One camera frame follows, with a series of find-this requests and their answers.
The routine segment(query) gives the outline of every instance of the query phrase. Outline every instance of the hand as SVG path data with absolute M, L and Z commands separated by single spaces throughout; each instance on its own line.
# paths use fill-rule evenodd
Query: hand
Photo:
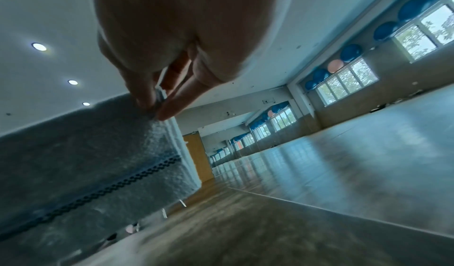
M 269 47 L 291 0 L 94 0 L 100 50 L 138 105 L 150 109 L 155 86 L 168 99 L 166 120 L 203 93 L 246 73 Z

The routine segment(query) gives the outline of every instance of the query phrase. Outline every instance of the window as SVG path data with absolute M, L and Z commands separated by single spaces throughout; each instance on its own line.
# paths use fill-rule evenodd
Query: window
M 240 149 L 244 148 L 243 143 L 241 141 L 238 141 L 235 144 L 235 150 L 239 151 Z
M 262 138 L 269 136 L 271 132 L 268 129 L 268 126 L 263 124 L 254 130 L 254 134 L 257 140 L 261 140 Z
M 410 62 L 454 41 L 454 0 L 441 0 L 410 21 L 394 39 Z
M 255 140 L 254 140 L 254 137 L 252 136 L 252 134 L 248 134 L 247 136 L 245 136 L 243 138 L 243 141 L 244 141 L 245 146 L 250 146 L 253 143 L 255 143 Z
M 364 59 L 359 57 L 318 86 L 317 93 L 327 106 L 377 80 Z
M 293 124 L 296 121 L 297 120 L 289 107 L 281 110 L 279 113 L 277 113 L 274 117 L 271 118 L 271 123 L 273 124 L 276 131 L 288 127 L 289 125 Z

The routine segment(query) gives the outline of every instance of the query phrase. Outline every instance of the shiny floor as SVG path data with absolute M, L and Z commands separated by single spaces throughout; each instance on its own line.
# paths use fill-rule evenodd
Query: shiny floor
M 221 165 L 80 262 L 454 265 L 454 87 Z
M 454 235 L 454 86 L 213 170 L 230 187 Z

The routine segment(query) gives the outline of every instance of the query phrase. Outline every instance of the pink balloon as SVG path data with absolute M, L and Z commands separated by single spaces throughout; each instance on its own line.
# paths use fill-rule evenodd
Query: pink balloon
M 342 69 L 342 67 L 344 67 L 344 62 L 342 60 L 332 60 L 328 64 L 328 71 L 333 74 Z

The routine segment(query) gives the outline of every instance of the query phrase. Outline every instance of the wooden floor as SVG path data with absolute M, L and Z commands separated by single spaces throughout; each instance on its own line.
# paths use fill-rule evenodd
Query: wooden floor
M 453 265 L 454 87 L 225 163 L 79 265 Z

